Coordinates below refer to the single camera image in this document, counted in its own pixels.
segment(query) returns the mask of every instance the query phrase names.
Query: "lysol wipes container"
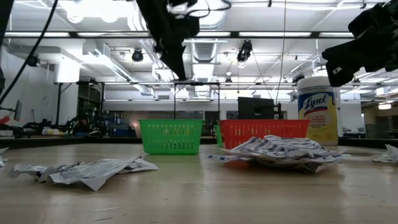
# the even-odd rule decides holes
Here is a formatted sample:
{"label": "lysol wipes container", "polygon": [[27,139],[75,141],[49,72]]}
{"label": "lysol wipes container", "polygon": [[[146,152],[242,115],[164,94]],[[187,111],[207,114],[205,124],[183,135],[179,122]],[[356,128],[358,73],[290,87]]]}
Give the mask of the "lysol wipes container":
{"label": "lysol wipes container", "polygon": [[324,146],[338,144],[335,92],[328,77],[309,77],[297,83],[298,118],[309,119],[307,137]]}

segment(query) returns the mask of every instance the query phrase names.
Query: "ceiling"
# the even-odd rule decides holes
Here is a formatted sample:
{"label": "ceiling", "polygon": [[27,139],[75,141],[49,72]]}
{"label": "ceiling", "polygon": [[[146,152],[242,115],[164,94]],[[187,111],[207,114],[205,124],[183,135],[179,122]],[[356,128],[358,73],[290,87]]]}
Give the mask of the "ceiling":
{"label": "ceiling", "polygon": [[[368,7],[383,0],[367,0]],[[51,22],[49,31],[129,31],[127,24],[128,18],[134,10],[131,2],[113,1],[112,8],[104,9],[107,13],[118,14],[120,16],[116,22],[107,23],[101,18],[95,17],[95,12],[90,17],[85,17],[79,23],[72,23],[68,20],[66,7],[72,1],[60,1],[59,8]],[[359,7],[362,0],[287,0],[287,9],[284,9],[284,0],[273,0],[272,7],[267,7],[268,1],[256,0],[232,0],[233,6],[226,11],[224,23],[220,30],[226,31],[348,31],[348,24],[361,12]],[[12,10],[12,19],[8,30],[12,31],[41,31],[49,14],[49,7],[52,1],[19,1],[16,0]],[[355,7],[355,9],[342,10],[321,10],[328,7],[339,6],[342,8]],[[81,39],[45,39],[42,46],[58,46],[69,51],[74,45],[81,45],[85,40]],[[216,59],[212,61],[215,65],[209,81],[218,80],[223,82],[227,77],[226,73],[231,72],[234,82],[261,82],[262,78],[267,82],[291,82],[294,75],[299,71],[292,69],[301,65],[300,72],[305,76],[313,75],[312,62],[324,62],[322,58],[317,59],[317,55],[325,49],[338,44],[345,43],[349,39],[252,39],[254,55],[246,62],[246,66],[238,68],[236,63],[236,52],[241,47],[244,39],[225,39],[225,43],[218,44]],[[11,40],[16,45],[33,45],[34,39]],[[145,50],[142,62],[133,62],[131,54],[135,48],[142,48],[139,39],[96,39],[97,45],[106,44],[111,48],[111,58],[123,66],[135,80],[143,82],[157,82],[152,75],[152,60],[148,57]],[[84,60],[82,55],[75,55]],[[192,67],[192,45],[188,44],[184,55],[185,68],[189,76],[195,76]],[[206,70],[209,65],[198,65],[197,70]],[[81,75],[92,76],[98,80],[114,81],[115,74],[101,65],[86,65],[81,70]],[[396,73],[381,73],[368,78],[366,82],[381,82],[388,78],[394,81]],[[374,87],[366,87],[363,90],[373,90]]]}

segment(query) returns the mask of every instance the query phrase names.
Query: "table surface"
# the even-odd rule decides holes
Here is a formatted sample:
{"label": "table surface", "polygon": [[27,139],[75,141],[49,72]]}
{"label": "table surface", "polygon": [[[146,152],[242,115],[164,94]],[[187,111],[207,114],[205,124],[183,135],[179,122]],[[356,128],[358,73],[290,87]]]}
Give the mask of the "table surface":
{"label": "table surface", "polygon": [[397,167],[371,162],[376,149],[331,148],[352,153],[334,169],[310,175],[274,169],[231,169],[209,161],[220,153],[155,156],[159,171],[115,175],[93,192],[83,185],[46,185],[21,175],[15,164],[144,155],[141,145],[80,144],[7,151],[0,169],[1,223],[396,223]]}

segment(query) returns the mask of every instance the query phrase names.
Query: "black cable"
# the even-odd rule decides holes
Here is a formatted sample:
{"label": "black cable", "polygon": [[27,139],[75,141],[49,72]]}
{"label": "black cable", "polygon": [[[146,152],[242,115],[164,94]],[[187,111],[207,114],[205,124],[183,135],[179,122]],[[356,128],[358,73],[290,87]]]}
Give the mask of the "black cable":
{"label": "black cable", "polygon": [[4,100],[6,99],[7,95],[10,93],[10,91],[14,87],[14,85],[17,83],[19,77],[22,75],[22,72],[24,72],[28,60],[33,56],[33,54],[35,54],[35,51],[37,50],[37,47],[39,46],[40,42],[42,41],[42,39],[44,37],[44,34],[47,32],[47,29],[49,28],[49,25],[51,23],[51,20],[52,20],[52,17],[54,15],[54,13],[55,13],[57,5],[58,5],[58,0],[54,0],[54,3],[52,5],[51,11],[50,11],[49,18],[47,19],[47,22],[44,25],[42,33],[40,34],[39,38],[37,39],[36,44],[33,46],[32,50],[29,53],[29,55],[25,59],[25,62],[22,64],[21,69],[19,69],[17,75],[15,76],[15,78],[13,79],[13,81],[11,82],[11,84],[9,85],[7,90],[4,92],[4,94],[1,96],[1,98],[0,98],[0,106],[4,102]]}
{"label": "black cable", "polygon": [[225,3],[226,6],[225,6],[225,7],[222,7],[222,8],[219,8],[219,9],[210,9],[210,6],[209,6],[209,4],[208,4],[208,2],[207,2],[207,0],[206,0],[208,9],[196,9],[196,10],[192,10],[192,11],[188,12],[188,14],[186,14],[185,17],[191,16],[191,14],[194,13],[194,12],[207,11],[208,14],[205,15],[205,16],[199,16],[199,17],[197,17],[197,16],[192,16],[192,17],[196,17],[196,18],[204,18],[204,17],[208,16],[208,15],[210,14],[211,11],[225,11],[225,10],[231,9],[232,3],[231,3],[229,0],[220,0],[220,1],[222,1],[223,3]]}

